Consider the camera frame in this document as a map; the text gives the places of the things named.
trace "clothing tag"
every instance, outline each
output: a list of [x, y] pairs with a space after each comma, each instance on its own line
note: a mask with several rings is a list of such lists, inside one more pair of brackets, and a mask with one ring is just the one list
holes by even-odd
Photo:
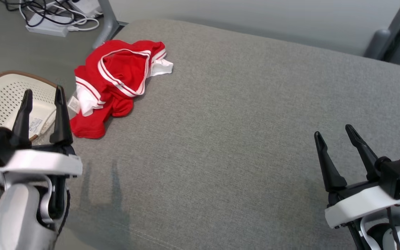
[[73, 159], [75, 159], [75, 160], [77, 160], [77, 161], [81, 161], [81, 157], [79, 157], [78, 155], [69, 154], [69, 157], [70, 157], [70, 158], [73, 158]]
[[33, 118], [29, 125], [29, 132], [36, 133], [41, 122], [43, 122], [43, 119], [39, 119], [38, 117]]
[[72, 95], [72, 97], [70, 98], [69, 104], [67, 104], [67, 106], [73, 110], [73, 112], [75, 113], [79, 113], [80, 112], [80, 102], [78, 101], [77, 98], [75, 98], [75, 96]]

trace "gray fabric cushion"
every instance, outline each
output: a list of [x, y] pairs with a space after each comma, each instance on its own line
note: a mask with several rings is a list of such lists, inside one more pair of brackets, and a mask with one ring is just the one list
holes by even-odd
[[75, 139], [79, 237], [99, 249], [355, 247], [325, 221], [313, 133], [350, 184], [366, 173], [345, 124], [400, 158], [400, 66], [172, 20], [116, 39], [163, 41], [175, 66], [102, 139]]

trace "gray floor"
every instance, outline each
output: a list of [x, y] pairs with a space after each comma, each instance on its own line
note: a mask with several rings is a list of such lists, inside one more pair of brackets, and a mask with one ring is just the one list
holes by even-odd
[[[75, 91], [73, 69], [84, 64], [100, 31], [101, 27], [89, 32], [72, 32], [64, 38], [30, 33], [20, 13], [9, 12], [0, 3], [0, 72], [21, 70], [44, 77], [62, 85], [70, 96]], [[94, 248], [82, 243], [72, 231], [65, 229], [56, 249]]]

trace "white power adapter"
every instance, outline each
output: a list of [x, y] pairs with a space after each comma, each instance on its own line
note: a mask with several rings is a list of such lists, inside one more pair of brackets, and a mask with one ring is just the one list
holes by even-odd
[[68, 1], [76, 11], [83, 13], [89, 18], [94, 18], [100, 13], [101, 6], [98, 0], [79, 0], [76, 3], [73, 1]]
[[[49, 19], [52, 19], [54, 21], [60, 22], [60, 23], [69, 23], [72, 21], [71, 17], [65, 17], [65, 16], [46, 15], [46, 17], [48, 17]], [[32, 18], [29, 20], [29, 24], [35, 25], [38, 22], [40, 22], [41, 19], [42, 19], [42, 16], [35, 13], [32, 16]], [[67, 36], [67, 33], [69, 33], [67, 25], [56, 24], [47, 19], [44, 19], [41, 22], [41, 24], [36, 27], [29, 27], [26, 25], [26, 28], [30, 32], [40, 33], [40, 34], [44, 34], [44, 35], [62, 36], [64, 38]]]

